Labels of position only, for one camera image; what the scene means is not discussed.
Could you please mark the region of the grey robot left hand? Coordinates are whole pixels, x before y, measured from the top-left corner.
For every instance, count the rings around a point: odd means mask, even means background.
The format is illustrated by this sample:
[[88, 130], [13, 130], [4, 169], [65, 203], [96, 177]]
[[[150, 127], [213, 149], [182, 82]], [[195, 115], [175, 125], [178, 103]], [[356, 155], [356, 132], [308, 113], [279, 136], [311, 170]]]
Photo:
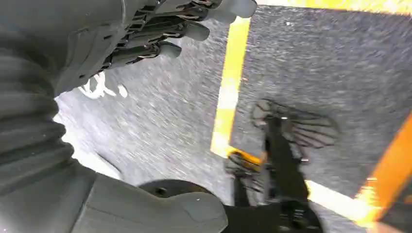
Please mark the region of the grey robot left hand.
[[55, 98], [106, 69], [155, 58], [208, 17], [249, 18], [254, 0], [3, 0], [0, 3], [0, 230], [221, 233], [220, 199], [162, 199], [73, 158]]

